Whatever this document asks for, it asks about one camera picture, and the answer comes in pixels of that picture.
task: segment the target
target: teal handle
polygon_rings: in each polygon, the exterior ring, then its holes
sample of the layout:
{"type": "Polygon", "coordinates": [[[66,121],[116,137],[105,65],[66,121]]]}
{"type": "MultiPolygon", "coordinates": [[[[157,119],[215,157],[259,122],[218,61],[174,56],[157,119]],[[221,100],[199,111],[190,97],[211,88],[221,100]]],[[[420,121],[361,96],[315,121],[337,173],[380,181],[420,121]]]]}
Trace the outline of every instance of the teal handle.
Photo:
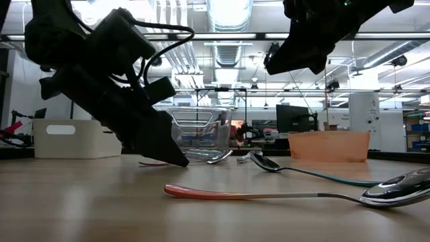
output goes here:
{"type": "Polygon", "coordinates": [[[377,186],[377,185],[382,183],[382,181],[359,181],[359,180],[352,180],[352,179],[343,179],[343,178],[333,177],[330,175],[323,175],[323,174],[319,174],[319,173],[315,173],[315,172],[296,169],[296,168],[292,168],[292,167],[285,167],[282,169],[289,169],[292,171],[298,171],[298,172],[305,173],[308,175],[314,175],[314,176],[321,177],[324,179],[329,179],[329,180],[334,181],[334,182],[339,182],[342,184],[347,184],[347,185],[352,185],[352,186],[361,186],[364,188],[372,188],[372,187],[377,186]]]}

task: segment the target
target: wooden table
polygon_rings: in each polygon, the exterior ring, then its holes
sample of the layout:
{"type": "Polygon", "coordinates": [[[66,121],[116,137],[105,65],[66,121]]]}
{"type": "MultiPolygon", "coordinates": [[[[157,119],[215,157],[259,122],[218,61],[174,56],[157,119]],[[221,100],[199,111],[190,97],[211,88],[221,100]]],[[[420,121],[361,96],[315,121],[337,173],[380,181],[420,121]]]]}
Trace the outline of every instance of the wooden table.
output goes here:
{"type": "MultiPolygon", "coordinates": [[[[188,168],[139,167],[138,156],[2,161],[0,241],[429,241],[429,200],[376,210],[330,198],[224,202],[163,192],[165,184],[232,192],[363,192],[294,171],[266,173],[235,158],[188,168]]],[[[293,165],[380,180],[423,167],[388,161],[293,165]]]]}

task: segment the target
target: machine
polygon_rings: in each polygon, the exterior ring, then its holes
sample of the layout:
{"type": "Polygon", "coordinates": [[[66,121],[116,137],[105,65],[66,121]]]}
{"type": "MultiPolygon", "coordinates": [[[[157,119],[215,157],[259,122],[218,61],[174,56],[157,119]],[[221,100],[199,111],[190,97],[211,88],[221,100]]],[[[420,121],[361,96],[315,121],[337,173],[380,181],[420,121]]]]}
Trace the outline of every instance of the machine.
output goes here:
{"type": "MultiPolygon", "coordinates": [[[[10,0],[6,2],[2,4],[7,9],[10,0]]],[[[272,75],[308,67],[318,73],[324,69],[327,55],[336,42],[354,36],[362,23],[383,8],[390,6],[396,13],[413,3],[413,0],[284,0],[285,15],[292,19],[290,35],[265,60],[267,72],[272,75]]],[[[32,0],[32,9],[33,19],[25,32],[26,54],[44,70],[56,71],[53,77],[40,80],[42,98],[63,93],[114,131],[125,148],[145,157],[186,166],[189,161],[171,138],[172,117],[153,108],[157,102],[174,96],[175,90],[168,77],[149,83],[147,74],[164,53],[190,41],[194,30],[139,22],[122,8],[112,10],[92,30],[73,13],[70,0],[32,0]],[[136,26],[179,30],[190,35],[156,53],[136,26]],[[142,68],[136,75],[132,64],[138,59],[142,68]],[[117,83],[130,86],[120,87],[117,83]]]]}

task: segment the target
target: white storage bin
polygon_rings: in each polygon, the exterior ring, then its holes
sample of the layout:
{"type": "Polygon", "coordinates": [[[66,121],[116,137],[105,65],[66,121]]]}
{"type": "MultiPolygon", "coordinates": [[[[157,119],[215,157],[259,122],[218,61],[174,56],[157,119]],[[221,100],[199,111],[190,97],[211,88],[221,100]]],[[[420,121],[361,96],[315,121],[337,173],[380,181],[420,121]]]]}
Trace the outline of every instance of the white storage bin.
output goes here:
{"type": "Polygon", "coordinates": [[[96,120],[35,119],[33,126],[36,158],[96,159],[121,155],[121,142],[96,120]]]}

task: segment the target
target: orange plastic container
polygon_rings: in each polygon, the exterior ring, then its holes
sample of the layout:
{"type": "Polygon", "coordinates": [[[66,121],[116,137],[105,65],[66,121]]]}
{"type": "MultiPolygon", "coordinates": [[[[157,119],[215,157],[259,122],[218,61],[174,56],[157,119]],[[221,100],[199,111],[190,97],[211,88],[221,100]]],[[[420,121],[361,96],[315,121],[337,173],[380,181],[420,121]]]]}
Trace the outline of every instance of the orange plastic container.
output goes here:
{"type": "Polygon", "coordinates": [[[290,134],[291,157],[304,161],[365,162],[368,132],[318,131],[290,134]]]}

